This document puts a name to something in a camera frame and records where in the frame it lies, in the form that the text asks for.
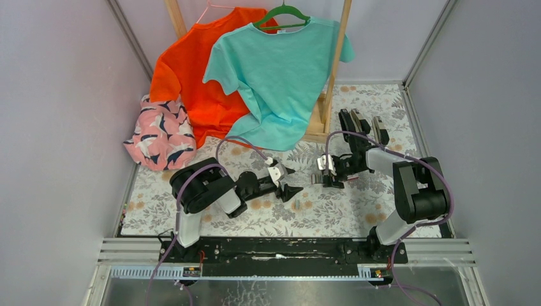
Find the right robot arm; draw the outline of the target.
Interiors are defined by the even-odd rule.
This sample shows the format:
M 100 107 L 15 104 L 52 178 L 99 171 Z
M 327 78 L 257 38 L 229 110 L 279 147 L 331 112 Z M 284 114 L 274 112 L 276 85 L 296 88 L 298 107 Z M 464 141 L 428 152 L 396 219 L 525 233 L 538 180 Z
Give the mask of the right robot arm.
M 391 254 L 391 246 L 419 226 L 438 225 L 450 217 L 454 199 L 435 158 L 417 159 L 395 152 L 362 135 L 349 160 L 325 152 L 317 160 L 325 187 L 342 188 L 348 176 L 363 171 L 379 172 L 393 180 L 395 210 L 369 234 L 367 257 L 381 263 Z

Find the red staple box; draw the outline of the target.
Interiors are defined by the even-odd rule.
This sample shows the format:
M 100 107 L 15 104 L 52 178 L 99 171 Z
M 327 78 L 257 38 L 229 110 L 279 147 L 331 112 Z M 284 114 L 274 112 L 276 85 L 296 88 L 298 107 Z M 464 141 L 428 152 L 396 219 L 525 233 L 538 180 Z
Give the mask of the red staple box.
M 321 173 L 315 173 L 311 175 L 312 184 L 323 184 L 323 175 Z

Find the beige and black stapler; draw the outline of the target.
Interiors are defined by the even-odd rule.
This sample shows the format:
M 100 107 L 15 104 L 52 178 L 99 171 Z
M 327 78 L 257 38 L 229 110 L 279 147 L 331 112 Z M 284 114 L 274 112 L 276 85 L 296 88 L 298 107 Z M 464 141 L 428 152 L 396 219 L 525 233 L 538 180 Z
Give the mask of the beige and black stapler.
M 368 135 L 371 132 L 370 123 L 357 108 L 351 109 L 350 116 L 355 125 L 355 131 L 357 133 L 363 133 L 365 135 Z

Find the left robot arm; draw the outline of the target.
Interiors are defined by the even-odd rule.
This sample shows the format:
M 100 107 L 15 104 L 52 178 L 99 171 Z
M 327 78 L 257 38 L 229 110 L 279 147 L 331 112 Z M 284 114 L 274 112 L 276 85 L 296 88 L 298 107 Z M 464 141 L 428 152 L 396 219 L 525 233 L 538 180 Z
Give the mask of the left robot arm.
M 277 160 L 266 161 L 267 175 L 257 177 L 244 171 L 234 180 L 214 157 L 175 172 L 170 178 L 172 196 L 176 200 L 173 252 L 183 262 L 196 258 L 200 239 L 202 212 L 216 204 L 231 219 L 247 210 L 247 202 L 274 194 L 282 202 L 290 201 L 303 190 L 281 181 L 295 170 Z

